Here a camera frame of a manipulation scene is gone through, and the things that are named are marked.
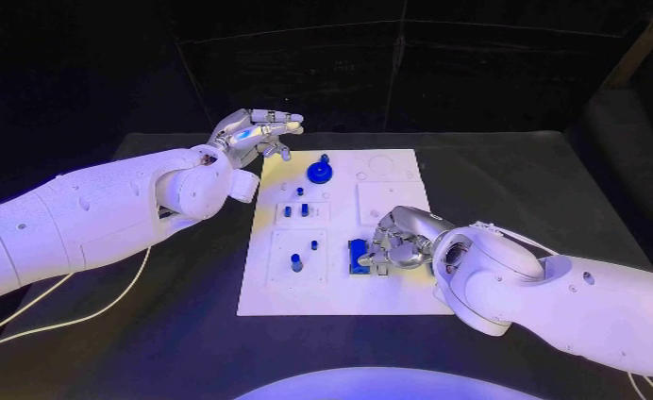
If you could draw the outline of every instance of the dark background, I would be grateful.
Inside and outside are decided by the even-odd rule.
[[[307,131],[563,130],[653,0],[0,0],[0,9],[4,201],[108,161],[129,132],[209,132],[243,107],[302,113]]]

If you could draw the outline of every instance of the gray table surface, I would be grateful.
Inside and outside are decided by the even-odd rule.
[[[204,140],[131,134],[115,156]],[[415,148],[432,211],[454,223],[494,222],[560,253],[650,269],[559,133],[315,133],[285,142],[298,150]],[[259,173],[260,165],[247,169]],[[560,353],[517,325],[494,338],[454,316],[236,317],[252,218],[253,204],[229,200],[214,218],[154,247],[105,314],[0,346],[1,398],[232,398],[348,366],[448,372],[542,398],[637,398],[622,372]],[[4,335],[102,308],[141,260],[73,275]],[[361,389],[382,389],[382,380]]]

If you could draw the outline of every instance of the white panel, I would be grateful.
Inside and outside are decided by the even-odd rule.
[[[305,169],[322,153],[333,178],[315,185]],[[312,213],[307,218],[304,203]],[[288,162],[266,158],[237,315],[451,314],[432,295],[435,277],[428,267],[409,271],[390,267],[389,275],[374,270],[371,275],[350,275],[347,243],[371,239],[376,221],[396,205],[428,209],[412,150],[294,151]],[[292,207],[291,218],[282,215],[285,206]],[[377,219],[361,220],[360,213],[371,217],[371,209]],[[324,242],[311,251],[309,241],[322,232]],[[302,259],[298,273],[289,266],[295,253]]]

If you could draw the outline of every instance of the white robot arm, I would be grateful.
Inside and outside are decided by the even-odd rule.
[[[383,217],[373,252],[357,261],[400,268],[432,262],[435,296],[474,329],[501,336],[517,323],[560,351],[653,375],[653,273],[557,255],[506,229],[455,227],[409,207]]]
[[[203,145],[59,175],[0,205],[0,294],[113,263],[210,218],[227,196],[249,203],[258,177],[239,168],[289,150],[302,117],[237,110]]]

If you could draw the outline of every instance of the white platform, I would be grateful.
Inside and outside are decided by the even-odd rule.
[[[305,169],[322,153],[333,178],[315,185]],[[237,315],[449,315],[432,296],[426,266],[350,275],[347,243],[371,240],[377,220],[396,205],[429,209],[412,150],[308,151],[292,152],[289,162],[265,159]],[[292,254],[302,260],[298,273],[289,267]]]

